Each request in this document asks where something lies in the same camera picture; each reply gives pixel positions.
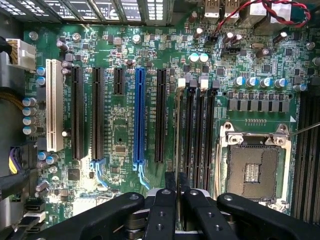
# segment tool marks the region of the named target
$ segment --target ram slot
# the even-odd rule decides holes
[[[84,76],[79,66],[72,68],[71,75],[71,148],[72,159],[84,157]]]
[[[92,143],[91,152],[93,160],[104,158],[105,141],[105,78],[104,69],[92,68]]]
[[[58,152],[64,148],[64,78],[61,62],[46,59],[46,149]]]
[[[143,164],[145,160],[145,95],[146,72],[143,67],[135,70],[134,97],[134,136],[133,136],[133,164]]]
[[[118,96],[125,95],[125,74],[124,69],[116,67],[113,70],[113,94]]]
[[[205,95],[203,92],[197,96],[196,105],[196,122],[195,122],[195,137],[194,137],[194,167],[193,167],[193,188],[202,188],[201,172],[203,163],[203,131],[204,131],[204,109]]]
[[[212,160],[212,147],[214,142],[213,137],[216,94],[217,91],[213,88],[207,91],[203,189],[208,192],[210,190],[210,164]]]
[[[155,163],[164,162],[166,132],[166,79],[167,71],[165,69],[158,69],[156,78]]]
[[[184,171],[189,178],[191,172],[191,156],[192,156],[192,128],[194,119],[194,96],[195,89],[189,88],[186,96],[186,116],[185,116],[185,137],[184,137]]]

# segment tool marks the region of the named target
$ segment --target white pci slot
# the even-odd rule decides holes
[[[46,72],[46,150],[58,152],[64,148],[64,77],[61,62],[45,60]]]

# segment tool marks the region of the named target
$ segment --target red and black wire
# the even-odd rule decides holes
[[[247,1],[246,3],[244,3],[243,5],[239,6],[235,11],[233,11],[228,17],[224,18],[216,27],[214,33],[216,33],[217,31],[219,31],[222,27],[223,24],[225,24],[226,21],[228,21],[233,15],[235,15],[237,12],[245,9],[246,7],[250,6],[251,4],[258,4],[258,3],[262,3],[262,6],[266,9],[266,11],[268,12],[268,14],[275,18],[279,23],[284,24],[284,25],[288,25],[288,26],[292,26],[292,27],[296,27],[296,28],[301,28],[303,27],[311,18],[310,15],[310,11],[308,10],[307,6],[296,2],[296,1],[289,1],[289,0],[254,0],[254,1]],[[271,4],[290,4],[293,7],[298,7],[301,8],[304,12],[304,19],[303,21],[299,21],[299,22],[294,22],[294,21],[287,21],[285,20],[283,17],[278,16],[277,13],[271,9]]]

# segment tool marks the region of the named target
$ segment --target blue pcie slot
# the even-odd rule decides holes
[[[143,67],[135,70],[134,100],[134,138],[133,138],[133,169],[145,163],[145,95],[146,71]]]

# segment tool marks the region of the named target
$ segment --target capacitor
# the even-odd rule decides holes
[[[36,69],[36,74],[38,74],[39,76],[44,76],[46,74],[46,68],[44,68],[43,66],[40,66]]]
[[[195,64],[199,60],[199,55],[197,53],[192,53],[188,59],[191,64]]]
[[[320,57],[315,57],[314,59],[312,59],[312,63],[313,65],[320,67]]]
[[[131,66],[134,64],[134,62],[133,62],[131,59],[128,59],[128,60],[126,61],[126,64],[127,64],[129,67],[131,67]]]
[[[45,195],[47,195],[48,192],[49,192],[48,188],[45,188],[45,189],[42,190],[42,191],[36,191],[36,192],[34,193],[34,196],[35,196],[36,198],[42,198],[42,197],[44,197]]]
[[[26,117],[35,115],[37,112],[37,109],[35,107],[24,107],[22,109],[22,114]]]
[[[274,81],[274,86],[278,89],[283,88],[286,85],[286,79],[280,78]]]
[[[41,151],[41,152],[38,152],[38,159],[40,160],[40,161],[44,161],[44,160],[46,160],[46,158],[47,157],[49,157],[50,156],[50,153],[49,152],[47,152],[47,151]]]
[[[25,97],[22,100],[22,105],[25,107],[33,107],[37,104],[37,100],[34,97]]]
[[[52,165],[52,164],[55,164],[58,161],[58,159],[59,157],[57,154],[51,154],[45,159],[45,161],[47,164]]]
[[[280,43],[282,40],[284,40],[286,37],[288,36],[288,34],[285,31],[280,32],[277,36],[274,37],[274,39],[272,40],[272,42],[274,44],[278,44]]]
[[[62,75],[70,76],[72,74],[72,71],[68,68],[62,68],[61,73],[62,73]]]
[[[307,90],[307,86],[304,85],[304,84],[294,85],[294,86],[293,86],[293,90],[294,90],[295,92],[304,92],[304,91]]]
[[[201,27],[197,27],[193,34],[193,39],[198,40],[201,37],[203,32],[204,30]]]
[[[141,37],[140,37],[140,35],[133,35],[133,37],[132,37],[132,42],[133,42],[134,44],[139,44],[139,43],[141,42]]]
[[[76,43],[79,42],[81,40],[81,35],[77,32],[72,34],[72,40]]]
[[[200,57],[199,57],[198,62],[199,62],[200,64],[206,64],[206,62],[208,62],[208,60],[209,60],[208,54],[202,53],[202,54],[200,55]]]
[[[308,51],[311,51],[316,47],[316,44],[313,41],[310,41],[306,43],[305,47]]]
[[[35,190],[37,192],[41,192],[43,190],[45,190],[46,188],[49,187],[49,183],[47,181],[42,181],[41,183],[39,183],[36,187]]]
[[[230,43],[231,44],[239,43],[241,41],[241,39],[242,39],[242,35],[237,34],[230,40]]]
[[[260,86],[262,88],[267,88],[270,86],[270,84],[271,84],[271,79],[269,77],[266,77],[260,80]]]
[[[30,125],[36,124],[37,119],[36,119],[35,116],[25,116],[22,119],[22,122],[23,122],[24,125],[30,126]]]
[[[36,133],[37,133],[37,127],[36,127],[35,125],[25,126],[25,127],[22,129],[22,132],[23,132],[25,135],[33,135],[33,134],[36,134]]]
[[[37,41],[38,38],[39,38],[39,35],[38,35],[38,33],[36,33],[35,31],[31,31],[31,32],[29,32],[29,38],[30,38],[32,41]]]
[[[43,169],[46,166],[48,166],[48,163],[46,163],[46,161],[39,161],[39,162],[36,163],[36,168],[37,169]]]
[[[63,52],[67,52],[69,50],[68,45],[59,40],[56,42],[56,46]]]
[[[61,67],[65,68],[65,69],[70,69],[74,66],[74,64],[72,62],[69,61],[62,61],[61,62]]]
[[[36,82],[39,84],[39,86],[45,86],[46,78],[44,76],[40,76],[36,79]]]
[[[71,136],[71,129],[65,129],[61,133],[62,137],[70,137]]]
[[[242,86],[245,82],[246,82],[246,79],[245,79],[245,77],[243,77],[243,76],[238,76],[237,78],[235,78],[235,79],[233,80],[233,84],[234,84],[236,87]]]
[[[58,172],[58,168],[56,166],[49,167],[49,173],[56,174]]]
[[[197,17],[198,17],[197,12],[196,12],[196,11],[193,11],[193,12],[191,13],[191,15],[189,16],[189,18],[188,18],[188,22],[189,22],[190,24],[193,24],[193,23],[196,21]]]
[[[234,37],[234,34],[232,33],[232,32],[227,32],[225,35],[224,35],[224,37],[223,37],[223,39],[222,39],[222,42],[224,43],[224,44],[227,44],[227,43],[229,43],[230,41],[231,41],[231,39]]]
[[[257,82],[257,78],[255,76],[253,77],[250,77],[249,79],[247,79],[245,81],[245,84],[248,86],[248,87],[254,87],[256,85],[256,82]]]
[[[255,56],[258,59],[260,59],[260,58],[263,58],[265,56],[268,56],[269,52],[270,52],[269,49],[264,48],[264,49],[261,49],[261,50],[257,51]]]

